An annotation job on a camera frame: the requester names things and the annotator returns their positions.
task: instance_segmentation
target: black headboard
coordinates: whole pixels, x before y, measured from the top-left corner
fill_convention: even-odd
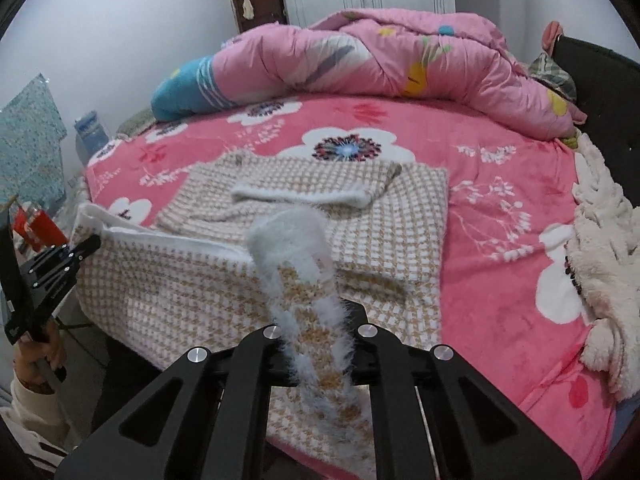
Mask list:
[[[600,149],[613,179],[640,205],[640,64],[612,50],[561,36],[554,60],[574,78],[581,129]]]

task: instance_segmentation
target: white wall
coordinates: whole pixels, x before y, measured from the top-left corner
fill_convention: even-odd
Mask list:
[[[542,32],[556,20],[568,36],[640,62],[640,48],[609,0],[456,0],[456,9],[477,12],[495,22],[522,61],[538,56]]]
[[[177,66],[237,33],[230,0],[27,0],[0,40],[0,108],[39,72],[49,79],[71,133],[68,177],[75,119],[95,109],[113,134]]]

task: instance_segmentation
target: silver screw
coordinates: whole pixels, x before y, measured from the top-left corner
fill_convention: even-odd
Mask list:
[[[282,329],[277,325],[271,325],[265,328],[262,334],[267,339],[277,339],[282,335]]]
[[[438,345],[433,350],[433,355],[440,361],[451,361],[453,359],[453,348],[447,345]]]
[[[362,337],[375,337],[378,334],[378,329],[373,325],[360,325],[358,334]]]
[[[207,358],[207,350],[202,347],[192,348],[187,354],[187,359],[192,363],[201,363]]]

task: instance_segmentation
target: plaid cap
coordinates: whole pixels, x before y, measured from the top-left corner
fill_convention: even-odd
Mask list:
[[[572,103],[578,99],[575,82],[571,75],[566,70],[562,70],[546,52],[540,54],[529,65],[529,76]]]

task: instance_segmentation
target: person's arm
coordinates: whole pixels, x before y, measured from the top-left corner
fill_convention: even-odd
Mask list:
[[[47,325],[49,343],[20,341],[15,346],[12,412],[7,415],[29,431],[35,431],[55,446],[61,447],[69,426],[58,404],[58,395],[47,384],[34,364],[47,358],[53,370],[61,367],[66,352],[57,324]]]

